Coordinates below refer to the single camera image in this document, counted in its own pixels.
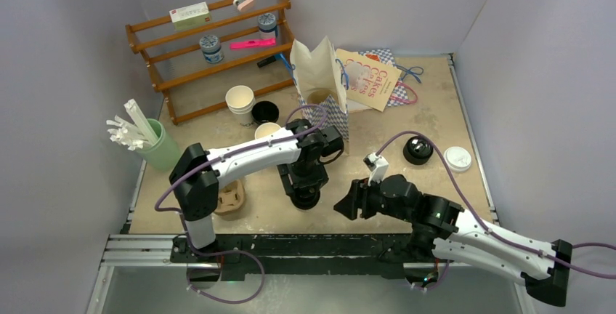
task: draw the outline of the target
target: paper bag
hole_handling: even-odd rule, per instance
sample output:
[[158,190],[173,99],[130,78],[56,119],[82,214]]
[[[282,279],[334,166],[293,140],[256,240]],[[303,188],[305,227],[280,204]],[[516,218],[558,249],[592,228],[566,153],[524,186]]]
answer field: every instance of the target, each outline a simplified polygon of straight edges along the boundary
[[346,92],[349,100],[354,100],[382,112],[396,87],[400,70],[371,60],[356,52],[337,49],[336,55],[345,67],[350,63],[359,63],[361,66],[370,69],[370,76],[364,79],[364,83],[349,85],[349,90]]
[[[326,126],[335,126],[344,138],[345,152],[349,144],[349,111],[347,110],[347,93],[341,81],[341,67],[336,62],[336,53],[328,37],[310,52],[306,45],[293,42],[291,48],[291,66],[293,81],[297,88],[300,105],[315,102],[327,110]],[[321,118],[318,109],[303,109],[304,117],[311,124]]]

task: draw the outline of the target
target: small box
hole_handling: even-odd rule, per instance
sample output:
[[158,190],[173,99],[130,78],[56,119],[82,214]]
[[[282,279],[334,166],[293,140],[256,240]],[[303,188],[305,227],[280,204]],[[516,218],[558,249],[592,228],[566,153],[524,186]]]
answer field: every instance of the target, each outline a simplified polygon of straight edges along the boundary
[[169,16],[176,31],[185,31],[211,21],[210,11],[205,2],[171,10]]

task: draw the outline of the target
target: table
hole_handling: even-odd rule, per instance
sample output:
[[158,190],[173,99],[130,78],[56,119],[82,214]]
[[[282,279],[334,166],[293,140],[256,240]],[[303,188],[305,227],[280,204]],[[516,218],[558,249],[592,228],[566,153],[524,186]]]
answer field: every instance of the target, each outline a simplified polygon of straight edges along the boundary
[[[308,211],[295,208],[284,194],[277,169],[271,167],[243,179],[246,189],[245,206],[228,216],[214,215],[215,231],[253,234],[409,233],[410,224],[391,217],[378,214],[369,220],[349,221],[333,210],[333,205],[347,194],[353,179],[369,175],[362,162],[364,157],[378,150],[394,134],[407,129],[425,134],[443,151],[457,145],[472,154],[474,162],[471,168],[454,176],[479,215],[486,220],[492,220],[482,174],[477,165],[448,58],[396,57],[396,63],[407,68],[414,65],[424,68],[422,84],[417,84],[410,77],[405,81],[417,92],[419,101],[415,105],[387,108],[383,113],[364,110],[350,115],[349,155],[344,155],[326,166],[329,183],[321,190],[321,198],[315,208]],[[186,108],[180,110],[181,112],[190,111],[188,108],[202,108],[204,105],[219,102],[232,86],[245,84],[256,89],[283,80],[284,73],[287,72],[280,62],[268,65],[262,70],[255,65],[246,65],[173,90],[173,98],[178,109]],[[278,105],[278,123],[281,126],[284,125],[286,115],[298,105],[294,87],[258,97],[257,101],[260,100],[269,100]],[[166,107],[163,107],[159,120],[182,149],[196,142],[201,142],[204,149],[223,148],[254,138],[255,127],[243,128],[235,125],[233,115],[226,109],[175,126]],[[414,182],[419,190],[462,204],[436,155],[423,166],[413,166],[404,159],[402,146],[407,138],[399,138],[383,152],[389,162],[387,175],[403,174],[407,180]],[[153,209],[154,203],[168,186],[169,172],[157,172],[146,166],[130,233],[182,232],[175,214],[155,212]],[[177,206],[177,201],[173,196],[169,196],[163,206]]]

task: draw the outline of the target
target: pink object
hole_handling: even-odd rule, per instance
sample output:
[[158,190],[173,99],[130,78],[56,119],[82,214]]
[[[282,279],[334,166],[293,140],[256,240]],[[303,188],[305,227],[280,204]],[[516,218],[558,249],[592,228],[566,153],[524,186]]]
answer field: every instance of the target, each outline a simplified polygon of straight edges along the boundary
[[229,44],[231,50],[250,49],[251,47],[273,47],[276,45],[276,38],[267,40],[247,40]]

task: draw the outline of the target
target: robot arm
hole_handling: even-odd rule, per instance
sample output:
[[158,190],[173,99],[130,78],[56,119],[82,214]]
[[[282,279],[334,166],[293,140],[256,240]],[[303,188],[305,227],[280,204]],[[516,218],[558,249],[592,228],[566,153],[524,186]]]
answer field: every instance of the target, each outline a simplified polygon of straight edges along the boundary
[[[530,296],[556,306],[564,306],[569,269],[536,254],[515,249],[485,232],[470,211],[461,205],[420,192],[401,174],[384,178],[386,160],[372,153],[364,162],[369,178],[353,180],[349,193],[334,209],[350,220],[361,209],[364,219],[377,212],[409,222],[413,227],[409,251],[419,258],[436,257],[474,265],[526,286]],[[565,241],[532,240],[485,221],[494,233],[566,262],[572,246]]]
[[[310,127],[308,120],[300,119],[292,121],[269,137],[232,147],[204,150],[201,144],[195,143],[186,149],[169,175],[171,184],[213,158],[222,159],[192,175],[174,189],[188,233],[197,249],[208,251],[208,246],[216,240],[211,214],[218,206],[219,190],[247,174],[277,166],[285,193],[295,206],[311,209],[317,204],[320,189],[328,181],[325,167],[319,159],[344,149],[342,136],[334,126],[284,142],[248,149],[256,143],[294,136]],[[223,156],[240,148],[246,148],[246,151],[230,158]]]

